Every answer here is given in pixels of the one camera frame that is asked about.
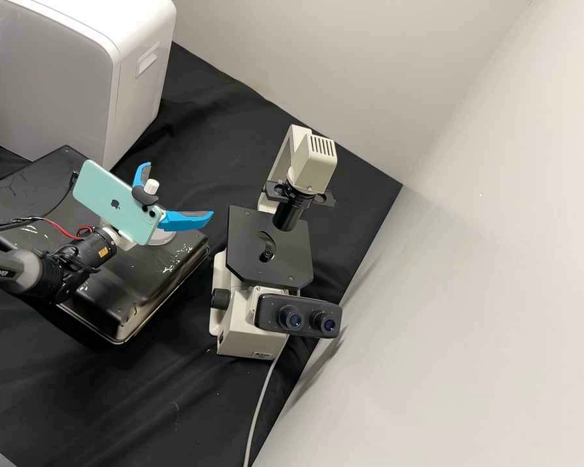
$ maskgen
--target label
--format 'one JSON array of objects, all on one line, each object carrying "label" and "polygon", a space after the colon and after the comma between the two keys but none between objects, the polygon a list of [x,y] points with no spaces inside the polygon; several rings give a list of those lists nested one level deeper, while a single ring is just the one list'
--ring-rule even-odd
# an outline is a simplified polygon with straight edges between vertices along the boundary
[{"label": "label", "polygon": [[253,358],[258,358],[261,360],[272,360],[273,355],[271,353],[257,352],[256,350],[254,350],[253,351]]},{"label": "label", "polygon": [[11,271],[8,269],[0,269],[0,277],[3,278],[14,278],[15,274],[17,274],[15,271]]}]

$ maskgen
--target gray wall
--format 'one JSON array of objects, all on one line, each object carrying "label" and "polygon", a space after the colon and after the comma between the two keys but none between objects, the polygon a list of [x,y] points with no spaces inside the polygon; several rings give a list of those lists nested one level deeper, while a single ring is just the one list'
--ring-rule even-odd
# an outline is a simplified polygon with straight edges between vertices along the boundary
[{"label": "gray wall", "polygon": [[584,466],[584,0],[517,21],[343,305],[256,467]]},{"label": "gray wall", "polygon": [[176,0],[175,40],[402,182],[528,0]]}]

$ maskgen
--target red wire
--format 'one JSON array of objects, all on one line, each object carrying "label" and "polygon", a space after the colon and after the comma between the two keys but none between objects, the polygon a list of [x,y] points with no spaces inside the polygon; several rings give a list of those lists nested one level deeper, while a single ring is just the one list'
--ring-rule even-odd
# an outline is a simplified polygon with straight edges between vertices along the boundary
[{"label": "red wire", "polygon": [[[69,233],[65,228],[63,228],[61,225],[59,225],[55,221],[51,221],[50,219],[47,219],[45,217],[43,217],[42,219],[45,222],[48,222],[52,227],[54,227],[56,230],[58,230],[64,236],[66,236],[72,240],[84,240],[84,237],[78,237],[77,235],[73,235],[73,234]],[[78,232],[83,230],[83,229],[87,229],[89,232],[93,232],[93,227],[91,227],[91,226],[80,226],[80,228],[78,229]]]}]

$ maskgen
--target black fabric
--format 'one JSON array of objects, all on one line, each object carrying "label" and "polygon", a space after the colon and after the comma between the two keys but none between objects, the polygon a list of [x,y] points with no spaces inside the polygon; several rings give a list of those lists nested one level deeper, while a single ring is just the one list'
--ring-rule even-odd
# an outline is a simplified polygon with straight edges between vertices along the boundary
[{"label": "black fabric", "polygon": [[[214,210],[203,232],[218,252],[226,243],[227,206],[255,207],[291,123],[299,122],[174,45],[160,114],[114,172],[129,181],[151,161],[165,207]],[[349,151],[337,152],[330,185],[336,208],[312,207],[303,217],[315,271],[303,295],[332,302],[400,190]],[[0,149],[0,176],[24,163]],[[241,466],[269,363],[216,355],[208,333],[211,285],[210,258],[139,335],[102,349],[72,339],[0,291],[0,451],[19,466]],[[252,457],[314,346],[290,338]]]}]

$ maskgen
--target mint green iphone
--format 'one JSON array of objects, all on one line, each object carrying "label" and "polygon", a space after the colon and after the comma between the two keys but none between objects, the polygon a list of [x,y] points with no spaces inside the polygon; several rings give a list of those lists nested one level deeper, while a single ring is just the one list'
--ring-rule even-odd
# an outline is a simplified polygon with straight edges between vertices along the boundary
[{"label": "mint green iphone", "polygon": [[158,227],[162,209],[144,206],[132,188],[92,160],[85,161],[73,197],[139,245],[146,245]]}]

